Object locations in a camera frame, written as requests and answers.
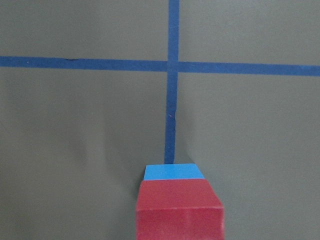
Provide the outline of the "red cube block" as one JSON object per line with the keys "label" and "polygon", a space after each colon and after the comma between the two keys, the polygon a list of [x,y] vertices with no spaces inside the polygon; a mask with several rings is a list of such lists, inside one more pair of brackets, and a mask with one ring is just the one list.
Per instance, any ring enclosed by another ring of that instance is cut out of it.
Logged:
{"label": "red cube block", "polygon": [[207,180],[141,182],[136,204],[136,239],[224,238],[225,209]]}

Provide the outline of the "blue cube block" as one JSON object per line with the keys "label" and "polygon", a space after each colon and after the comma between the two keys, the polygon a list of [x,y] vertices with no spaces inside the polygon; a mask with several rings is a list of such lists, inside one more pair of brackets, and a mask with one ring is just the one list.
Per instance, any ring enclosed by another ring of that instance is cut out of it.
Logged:
{"label": "blue cube block", "polygon": [[194,163],[147,165],[144,181],[205,179]]}

